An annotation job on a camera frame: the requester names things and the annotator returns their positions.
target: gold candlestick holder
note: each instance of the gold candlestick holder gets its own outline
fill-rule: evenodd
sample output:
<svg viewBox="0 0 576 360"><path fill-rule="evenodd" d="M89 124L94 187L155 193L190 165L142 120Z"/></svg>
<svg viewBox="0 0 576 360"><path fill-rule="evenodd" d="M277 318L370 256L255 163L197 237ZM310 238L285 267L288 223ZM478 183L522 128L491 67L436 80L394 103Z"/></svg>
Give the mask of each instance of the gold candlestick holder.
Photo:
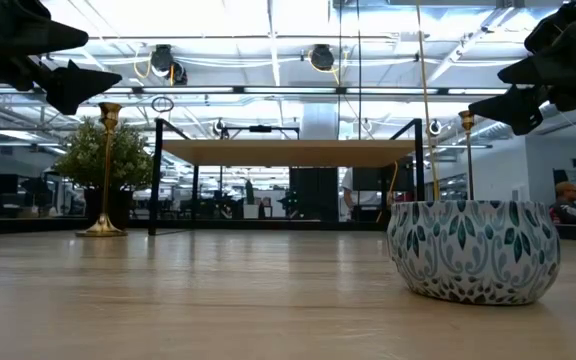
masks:
<svg viewBox="0 0 576 360"><path fill-rule="evenodd" d="M475 116L468 110L459 113L461 117L461 126L466 131L466 148L468 152L468 200L475 199L472 180L472 148L470 146L470 130L475 125Z"/></svg>
<svg viewBox="0 0 576 360"><path fill-rule="evenodd" d="M114 237L126 236L126 232L112 225L108 216L108 187L110 186L110 157L112 153L112 137L115 135L115 127L119 122L119 110L121 105L113 103L101 103L101 123L106 128L106 165L104 176L103 202L99 219L88 230L76 233L80 237Z"/></svg>

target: brass candlestick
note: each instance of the brass candlestick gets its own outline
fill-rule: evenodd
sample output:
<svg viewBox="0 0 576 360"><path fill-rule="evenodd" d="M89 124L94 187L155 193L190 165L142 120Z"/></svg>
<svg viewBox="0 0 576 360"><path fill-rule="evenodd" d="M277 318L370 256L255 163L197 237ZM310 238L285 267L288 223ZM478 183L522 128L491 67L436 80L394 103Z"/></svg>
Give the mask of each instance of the brass candlestick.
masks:
<svg viewBox="0 0 576 360"><path fill-rule="evenodd" d="M468 110L459 113L461 126L466 130L466 147L468 151L468 200L475 199L472 181L472 149L470 147L470 129L475 125L475 116Z"/></svg>
<svg viewBox="0 0 576 360"><path fill-rule="evenodd" d="M110 186L110 155L112 150L112 137L115 134L115 127L119 122L119 110L121 105L112 103L101 103L101 123L106 128L106 166L104 176L104 192L103 202L101 206L101 214L97 222L88 230L78 232L77 236L82 237L112 237L112 236L126 236L126 232L117 229L110 222L108 216L108 187Z"/></svg>

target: person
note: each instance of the person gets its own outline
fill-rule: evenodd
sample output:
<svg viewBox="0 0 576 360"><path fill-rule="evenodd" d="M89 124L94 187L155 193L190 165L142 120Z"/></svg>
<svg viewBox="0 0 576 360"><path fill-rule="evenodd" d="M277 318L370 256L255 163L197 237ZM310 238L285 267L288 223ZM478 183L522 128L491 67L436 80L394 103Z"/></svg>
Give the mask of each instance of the person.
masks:
<svg viewBox="0 0 576 360"><path fill-rule="evenodd" d="M341 187L344 192L344 203L348 207L348 219L375 221L379 215L381 195L378 191L353 191L352 168L348 168Z"/></svg>
<svg viewBox="0 0 576 360"><path fill-rule="evenodd" d="M553 220L561 224L576 225L576 185L567 181L555 186L557 200L550 207Z"/></svg>

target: patterned bowl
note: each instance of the patterned bowl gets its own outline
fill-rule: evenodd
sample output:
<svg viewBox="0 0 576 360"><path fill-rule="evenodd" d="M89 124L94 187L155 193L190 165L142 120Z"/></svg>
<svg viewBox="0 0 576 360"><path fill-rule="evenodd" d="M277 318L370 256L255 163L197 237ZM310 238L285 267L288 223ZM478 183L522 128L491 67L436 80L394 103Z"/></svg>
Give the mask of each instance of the patterned bowl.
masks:
<svg viewBox="0 0 576 360"><path fill-rule="evenodd" d="M561 260L548 209L531 202L395 204L388 244L413 292L469 304L532 303L555 282Z"/></svg>

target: black metal table frame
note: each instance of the black metal table frame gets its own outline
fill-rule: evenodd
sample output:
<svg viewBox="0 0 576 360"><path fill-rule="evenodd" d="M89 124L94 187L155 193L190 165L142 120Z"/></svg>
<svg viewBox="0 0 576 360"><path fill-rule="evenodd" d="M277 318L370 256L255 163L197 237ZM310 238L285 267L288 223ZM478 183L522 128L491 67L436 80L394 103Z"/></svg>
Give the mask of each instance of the black metal table frame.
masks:
<svg viewBox="0 0 576 360"><path fill-rule="evenodd" d="M158 215L158 203L159 203L159 185L161 180L161 154L163 151L163 133L164 128L169 129L179 136L182 139L188 141L201 141L201 140L192 140L190 139L184 132L180 129L177 129L174 125L169 123L164 119L156 119L155 120L155 152L153 156L153 169L152 169L152 188L150 193L150 204L149 204L149 220L148 220L148 235L157 235L157 225L158 223L164 224L163 222L157 219ZM416 172L416 201L424 201L425 200L425 181L424 181L424 152L423 152L423 129L422 129L422 120L421 119L413 119L408 124L406 124L403 128L401 128L397 133L395 133L390 140L396 140L402 134L406 133L410 128L414 128L415 134L415 172ZM228 128L233 130L247 130L249 128ZM299 134L298 128L273 128L274 130L293 130ZM191 200L191 213L190 213L190 223L187 224L187 221L179 220L178 222L184 222L184 228L188 229L197 229L197 228L223 228L223 229L233 229L233 228L246 228L246 229L268 229L268 228L291 228L290 226L286 226L290 222L276 222L275 224L270 224L271 221L264 220L264 221L254 221L254 220L216 220L216 221L207 221L205 224L199 224L199 220L197 219L197 210L199 208L199 166L195 165L193 168L193 178L192 178L192 200ZM382 209L387 207L387 199L385 196L382 196ZM165 225L169 227L171 222L166 222ZM378 224L370 224L370 223L357 223L357 224L347 224L347 223L304 223L298 224L294 226L295 229L321 229L321 230L379 230L381 226L376 226Z"/></svg>

